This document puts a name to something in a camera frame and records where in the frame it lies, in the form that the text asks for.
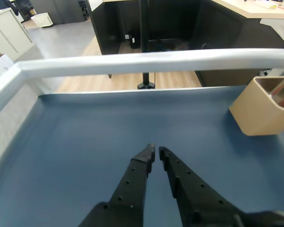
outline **cardboard box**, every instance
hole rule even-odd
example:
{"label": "cardboard box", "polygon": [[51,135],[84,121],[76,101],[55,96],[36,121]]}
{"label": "cardboard box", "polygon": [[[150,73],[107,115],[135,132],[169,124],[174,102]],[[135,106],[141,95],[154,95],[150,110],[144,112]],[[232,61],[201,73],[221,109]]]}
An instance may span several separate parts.
{"label": "cardboard box", "polygon": [[254,77],[229,108],[248,136],[276,135],[284,131],[284,107],[272,98],[284,77]]}

